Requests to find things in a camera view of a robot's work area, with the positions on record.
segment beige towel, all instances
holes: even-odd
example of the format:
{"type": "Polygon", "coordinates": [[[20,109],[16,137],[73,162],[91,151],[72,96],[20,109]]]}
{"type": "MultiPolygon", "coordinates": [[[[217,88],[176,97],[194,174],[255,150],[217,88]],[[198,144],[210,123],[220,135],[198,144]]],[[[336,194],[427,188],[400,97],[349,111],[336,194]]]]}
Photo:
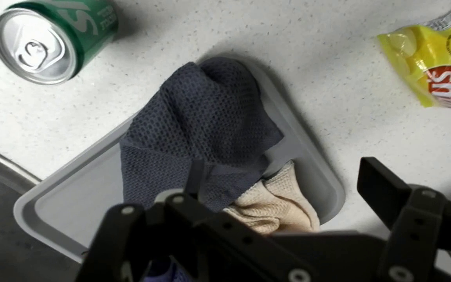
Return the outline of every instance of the beige towel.
{"type": "Polygon", "coordinates": [[[300,192],[292,161],[271,179],[254,184],[224,211],[260,234],[314,232],[320,225],[316,211],[300,192]]]}

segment pull tab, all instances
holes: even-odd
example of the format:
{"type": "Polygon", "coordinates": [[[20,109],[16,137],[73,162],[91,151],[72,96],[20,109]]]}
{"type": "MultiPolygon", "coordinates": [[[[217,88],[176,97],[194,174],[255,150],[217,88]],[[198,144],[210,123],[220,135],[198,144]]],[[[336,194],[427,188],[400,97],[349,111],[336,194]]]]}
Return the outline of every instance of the pull tab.
{"type": "Polygon", "coordinates": [[[47,48],[36,40],[27,42],[18,53],[18,63],[26,71],[38,70],[48,56],[47,48]]]}

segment can lid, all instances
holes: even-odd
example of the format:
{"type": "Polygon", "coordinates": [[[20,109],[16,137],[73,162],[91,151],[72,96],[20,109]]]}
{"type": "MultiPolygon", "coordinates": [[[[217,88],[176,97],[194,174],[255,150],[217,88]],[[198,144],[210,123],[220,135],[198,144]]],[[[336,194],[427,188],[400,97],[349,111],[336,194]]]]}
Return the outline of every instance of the can lid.
{"type": "Polygon", "coordinates": [[[67,81],[78,63],[61,27],[22,8],[7,9],[0,16],[0,58],[20,77],[45,85],[67,81]]]}

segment chip bag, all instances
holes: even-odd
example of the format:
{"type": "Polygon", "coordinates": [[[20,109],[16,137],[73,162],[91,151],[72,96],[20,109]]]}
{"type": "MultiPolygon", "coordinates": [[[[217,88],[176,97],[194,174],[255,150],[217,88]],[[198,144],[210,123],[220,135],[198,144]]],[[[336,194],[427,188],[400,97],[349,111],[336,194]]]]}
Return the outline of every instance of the chip bag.
{"type": "Polygon", "coordinates": [[[451,12],[378,36],[384,53],[424,107],[451,108],[451,12]]]}

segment stainless steel sink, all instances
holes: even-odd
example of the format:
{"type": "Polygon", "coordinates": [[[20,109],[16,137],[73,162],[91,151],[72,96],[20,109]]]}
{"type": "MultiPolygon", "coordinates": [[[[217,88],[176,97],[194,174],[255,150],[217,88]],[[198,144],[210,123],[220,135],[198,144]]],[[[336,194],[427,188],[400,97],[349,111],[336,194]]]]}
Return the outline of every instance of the stainless steel sink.
{"type": "Polygon", "coordinates": [[[40,180],[0,156],[0,281],[74,281],[79,264],[24,232],[13,216],[21,194],[40,180]]]}

